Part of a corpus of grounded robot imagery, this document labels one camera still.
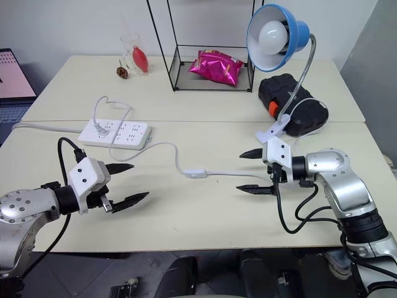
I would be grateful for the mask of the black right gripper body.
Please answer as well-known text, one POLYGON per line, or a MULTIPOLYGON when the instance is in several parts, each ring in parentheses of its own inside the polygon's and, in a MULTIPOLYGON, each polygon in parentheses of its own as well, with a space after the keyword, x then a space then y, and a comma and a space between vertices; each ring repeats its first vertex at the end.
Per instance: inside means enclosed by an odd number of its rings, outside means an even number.
POLYGON ((272 186, 272 194, 278 196, 280 194, 279 185, 285 183, 285 171, 278 163, 272 163, 267 166, 267 173, 270 174, 272 186))

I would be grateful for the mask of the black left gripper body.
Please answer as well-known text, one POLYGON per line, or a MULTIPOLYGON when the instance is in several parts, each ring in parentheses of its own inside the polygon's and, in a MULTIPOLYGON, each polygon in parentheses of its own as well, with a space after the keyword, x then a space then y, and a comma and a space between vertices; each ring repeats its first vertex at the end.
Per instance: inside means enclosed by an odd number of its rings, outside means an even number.
POLYGON ((101 208, 103 207, 105 212, 113 212, 113 201, 107 198, 109 192, 108 187, 105 185, 98 191, 93 191, 87 196, 88 209, 101 208))

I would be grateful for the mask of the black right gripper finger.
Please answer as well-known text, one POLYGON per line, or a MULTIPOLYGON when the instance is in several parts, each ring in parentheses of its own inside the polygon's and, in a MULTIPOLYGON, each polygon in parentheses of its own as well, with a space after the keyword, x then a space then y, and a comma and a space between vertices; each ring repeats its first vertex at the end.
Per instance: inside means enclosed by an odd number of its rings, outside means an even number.
POLYGON ((259 186, 257 184, 245 184, 242 186, 236 186, 236 189, 255 195, 276 196, 276 190, 274 186, 259 186))
POLYGON ((240 154, 240 158, 245 159, 262 159, 263 156, 263 149, 262 148, 255 148, 253 150, 245 151, 244 153, 240 154))

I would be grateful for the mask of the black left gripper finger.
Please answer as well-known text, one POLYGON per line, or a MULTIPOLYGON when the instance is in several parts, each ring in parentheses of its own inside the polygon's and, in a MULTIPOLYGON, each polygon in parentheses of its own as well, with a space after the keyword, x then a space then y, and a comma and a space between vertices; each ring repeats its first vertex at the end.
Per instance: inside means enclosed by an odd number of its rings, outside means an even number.
POLYGON ((134 168, 134 165, 129 163, 111 163, 105 166, 110 175, 119 174, 134 168))
POLYGON ((112 203, 112 213, 114 214, 116 212, 120 212, 127 208, 133 207, 134 205, 142 201, 148 194, 149 192, 142 192, 142 193, 134 194, 132 196, 128 196, 124 198, 123 201, 120 201, 118 203, 115 204, 112 203))

